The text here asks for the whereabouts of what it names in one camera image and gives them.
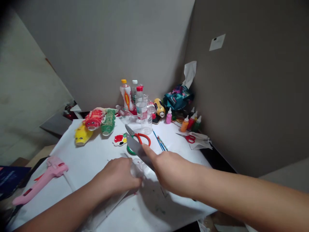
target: scissor handle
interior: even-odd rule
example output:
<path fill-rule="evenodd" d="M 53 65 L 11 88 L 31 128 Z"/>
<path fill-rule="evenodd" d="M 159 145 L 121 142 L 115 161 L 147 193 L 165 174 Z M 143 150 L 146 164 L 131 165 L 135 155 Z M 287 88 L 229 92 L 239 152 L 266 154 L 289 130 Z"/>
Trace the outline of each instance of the scissor handle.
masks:
<path fill-rule="evenodd" d="M 195 143 L 195 136 L 188 135 L 186 136 L 186 140 L 188 141 L 188 143 Z"/>

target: red bottle cap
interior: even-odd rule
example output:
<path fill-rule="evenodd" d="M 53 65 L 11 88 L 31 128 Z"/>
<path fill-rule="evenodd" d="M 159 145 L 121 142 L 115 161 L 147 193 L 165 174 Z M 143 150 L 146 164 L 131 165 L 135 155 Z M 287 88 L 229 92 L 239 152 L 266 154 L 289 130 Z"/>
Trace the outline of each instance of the red bottle cap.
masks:
<path fill-rule="evenodd" d="M 143 91 L 143 86 L 138 86 L 138 87 L 136 87 L 136 90 L 137 90 L 137 91 Z"/>

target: forearm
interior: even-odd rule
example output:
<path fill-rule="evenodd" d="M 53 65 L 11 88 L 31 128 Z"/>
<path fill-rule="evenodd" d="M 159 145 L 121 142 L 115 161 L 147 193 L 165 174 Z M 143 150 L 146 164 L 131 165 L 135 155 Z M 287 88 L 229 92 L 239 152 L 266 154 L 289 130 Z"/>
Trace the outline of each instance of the forearm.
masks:
<path fill-rule="evenodd" d="M 89 182 L 16 231 L 75 231 L 92 210 L 109 197 L 109 192 L 98 193 L 95 183 Z"/>
<path fill-rule="evenodd" d="M 308 194 L 268 181 L 204 167 L 195 199 L 262 231 L 309 228 Z"/>

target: hand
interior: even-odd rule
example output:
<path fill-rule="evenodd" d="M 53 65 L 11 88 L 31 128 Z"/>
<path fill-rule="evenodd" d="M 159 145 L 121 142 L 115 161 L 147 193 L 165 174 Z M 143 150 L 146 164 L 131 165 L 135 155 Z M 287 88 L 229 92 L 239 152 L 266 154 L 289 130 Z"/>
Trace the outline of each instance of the hand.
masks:
<path fill-rule="evenodd" d="M 99 193 L 107 192 L 109 196 L 138 188 L 142 180 L 131 175 L 131 164 L 132 158 L 113 159 L 91 182 Z"/>
<path fill-rule="evenodd" d="M 182 158 L 179 154 L 164 151 L 157 155 L 148 145 L 143 149 L 151 159 L 160 184 L 182 197 L 194 198 L 195 190 L 199 189 L 199 170 L 205 168 Z"/>

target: paper note on wall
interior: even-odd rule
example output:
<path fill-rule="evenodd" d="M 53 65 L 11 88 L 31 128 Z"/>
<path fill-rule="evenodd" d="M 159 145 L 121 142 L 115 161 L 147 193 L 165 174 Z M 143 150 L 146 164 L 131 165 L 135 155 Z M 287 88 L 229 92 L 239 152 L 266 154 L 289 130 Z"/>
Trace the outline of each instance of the paper note on wall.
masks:
<path fill-rule="evenodd" d="M 216 38 L 213 38 L 213 39 L 211 40 L 211 44 L 210 44 L 209 51 L 222 48 L 224 38 L 225 38 L 225 34 L 220 35 L 220 36 L 218 36 L 218 37 L 216 37 Z"/>

